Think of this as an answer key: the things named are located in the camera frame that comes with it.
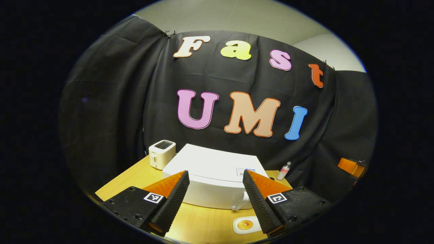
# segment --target barcode sticker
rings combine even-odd
[[[238,176],[243,176],[243,174],[244,174],[244,170],[250,170],[250,171],[253,171],[253,172],[256,172],[254,169],[252,169],[252,168],[237,168],[237,175]]]

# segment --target table surface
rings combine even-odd
[[[266,173],[276,179],[279,171],[267,170]],[[162,179],[163,171],[151,167],[147,156],[104,185],[96,195],[106,201],[127,187],[144,188]],[[286,179],[276,182],[291,187]],[[232,211],[182,203],[165,239],[192,244],[244,244],[266,239],[267,235],[262,231],[249,234],[234,232],[233,221],[247,216],[256,216],[253,208]]]

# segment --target screw hole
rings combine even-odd
[[[289,222],[295,222],[297,221],[297,217],[296,216],[292,216],[288,219]]]

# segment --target blue letter i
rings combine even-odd
[[[294,119],[289,132],[286,133],[286,140],[297,140],[300,138],[299,132],[301,124],[303,123],[304,116],[307,114],[307,109],[299,106],[294,107]]]

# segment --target white appliance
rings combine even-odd
[[[176,154],[176,143],[162,140],[149,147],[149,163],[152,167],[163,169]]]
[[[183,202],[208,208],[249,209],[243,185],[245,169],[268,177],[256,156],[186,144],[163,169],[164,178],[188,170]]]

